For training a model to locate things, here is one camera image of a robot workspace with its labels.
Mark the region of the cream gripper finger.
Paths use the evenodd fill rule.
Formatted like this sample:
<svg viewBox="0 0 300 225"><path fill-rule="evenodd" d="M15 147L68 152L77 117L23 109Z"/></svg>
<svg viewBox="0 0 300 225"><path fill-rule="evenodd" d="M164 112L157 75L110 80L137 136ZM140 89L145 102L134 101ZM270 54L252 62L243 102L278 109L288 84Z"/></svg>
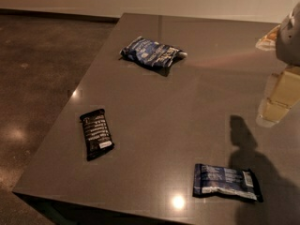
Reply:
<svg viewBox="0 0 300 225"><path fill-rule="evenodd" d="M255 47L262 51L274 51L276 49L279 28L280 26L277 25L271 29L266 35L257 41Z"/></svg>
<svg viewBox="0 0 300 225"><path fill-rule="evenodd" d="M300 67L287 66L279 74L272 73L267 80L264 97L258 109L257 124L271 128L299 101Z"/></svg>

